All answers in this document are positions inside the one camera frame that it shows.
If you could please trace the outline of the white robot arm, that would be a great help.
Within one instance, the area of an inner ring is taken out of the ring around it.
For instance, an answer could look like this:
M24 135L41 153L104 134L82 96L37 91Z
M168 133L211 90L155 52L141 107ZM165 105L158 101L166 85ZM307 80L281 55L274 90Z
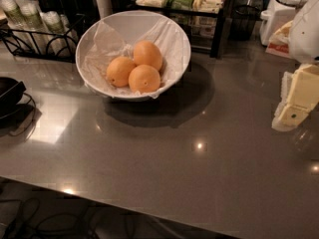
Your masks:
M288 50L300 66L282 77L281 102L272 121L278 131L297 128L319 103L319 0L308 0L292 20Z

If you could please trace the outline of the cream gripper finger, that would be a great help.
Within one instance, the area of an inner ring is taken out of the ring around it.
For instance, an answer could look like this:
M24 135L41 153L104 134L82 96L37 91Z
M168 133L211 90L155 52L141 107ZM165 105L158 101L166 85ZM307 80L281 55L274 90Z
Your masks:
M272 128L290 131L302 124L319 103L319 66L301 64L294 72L285 72L281 82L281 102Z

